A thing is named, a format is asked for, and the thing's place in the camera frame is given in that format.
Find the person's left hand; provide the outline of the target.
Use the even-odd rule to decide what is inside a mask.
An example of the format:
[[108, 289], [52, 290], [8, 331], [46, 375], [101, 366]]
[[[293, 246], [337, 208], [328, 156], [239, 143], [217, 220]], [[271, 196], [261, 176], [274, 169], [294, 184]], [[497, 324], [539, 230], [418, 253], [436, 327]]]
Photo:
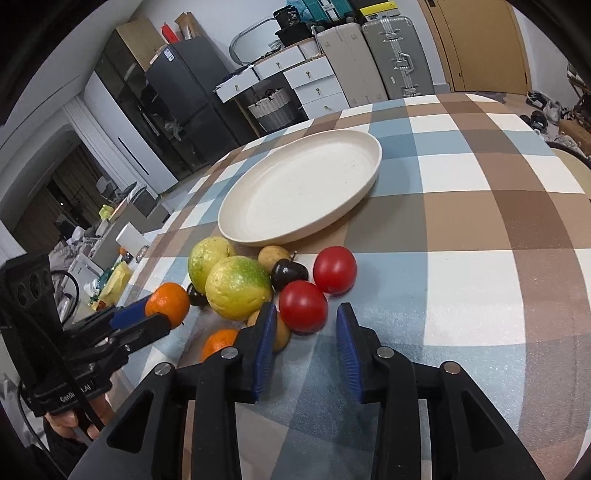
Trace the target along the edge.
[[[102, 395], [96, 397], [94, 399], [91, 399], [89, 403], [92, 406], [96, 415], [99, 417], [102, 424], [108, 424], [114, 416], [114, 411], [110, 402], [108, 401], [107, 396]], [[48, 421], [51, 428], [58, 435], [66, 439], [82, 440], [83, 438], [88, 437], [94, 440], [100, 434], [99, 429], [95, 425], [90, 425], [87, 428], [85, 435], [78, 435], [78, 419], [73, 411], [64, 411], [58, 415], [51, 415], [47, 413], [44, 416], [44, 418]]]

